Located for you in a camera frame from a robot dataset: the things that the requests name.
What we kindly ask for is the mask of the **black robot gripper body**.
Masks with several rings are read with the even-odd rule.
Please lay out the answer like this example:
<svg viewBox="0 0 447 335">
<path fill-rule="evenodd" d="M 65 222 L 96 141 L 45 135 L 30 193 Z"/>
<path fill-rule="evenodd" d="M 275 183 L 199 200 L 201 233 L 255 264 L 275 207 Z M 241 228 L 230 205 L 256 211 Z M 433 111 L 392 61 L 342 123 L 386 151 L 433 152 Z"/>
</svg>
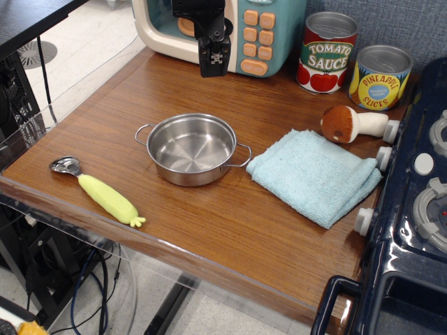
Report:
<svg viewBox="0 0 447 335">
<path fill-rule="evenodd" d="M 225 0 L 172 0 L 171 5 L 175 17 L 193 22 L 197 40 L 221 42 L 233 32 L 233 24 L 225 18 Z"/>
</svg>

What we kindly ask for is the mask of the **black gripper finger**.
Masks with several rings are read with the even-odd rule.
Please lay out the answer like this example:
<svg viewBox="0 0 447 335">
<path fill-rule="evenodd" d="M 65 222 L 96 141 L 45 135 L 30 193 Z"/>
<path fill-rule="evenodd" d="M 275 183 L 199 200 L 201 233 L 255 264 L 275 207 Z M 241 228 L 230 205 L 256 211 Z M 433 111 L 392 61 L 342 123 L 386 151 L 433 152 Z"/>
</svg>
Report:
<svg viewBox="0 0 447 335">
<path fill-rule="evenodd" d="M 225 37 L 213 42 L 208 37 L 198 39 L 198 57 L 202 77 L 223 77 L 230 61 L 231 41 Z"/>
</svg>

